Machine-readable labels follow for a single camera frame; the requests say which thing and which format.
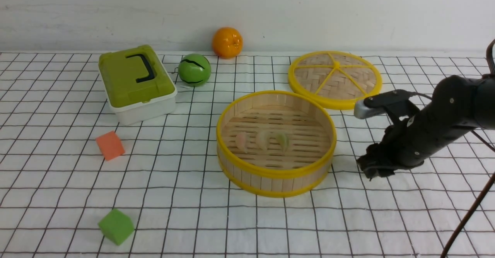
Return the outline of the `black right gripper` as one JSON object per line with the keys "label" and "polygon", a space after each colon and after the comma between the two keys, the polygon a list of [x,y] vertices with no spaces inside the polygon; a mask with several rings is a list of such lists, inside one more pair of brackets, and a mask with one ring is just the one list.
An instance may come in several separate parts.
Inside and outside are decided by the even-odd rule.
{"label": "black right gripper", "polygon": [[433,113],[418,113],[409,121],[389,126],[382,141],[370,145],[357,159],[365,176],[386,178],[400,170],[411,170],[451,142],[460,138],[460,126]]}

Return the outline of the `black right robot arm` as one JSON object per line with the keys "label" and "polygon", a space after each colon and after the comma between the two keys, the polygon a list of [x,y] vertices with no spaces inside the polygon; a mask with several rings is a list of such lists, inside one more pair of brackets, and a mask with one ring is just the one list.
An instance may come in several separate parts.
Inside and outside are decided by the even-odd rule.
{"label": "black right robot arm", "polygon": [[477,128],[494,129],[494,78],[450,76],[435,87],[431,102],[417,108],[413,92],[396,89],[357,102],[359,119],[387,114],[392,124],[382,140],[357,159],[367,178],[388,177],[410,170]]}

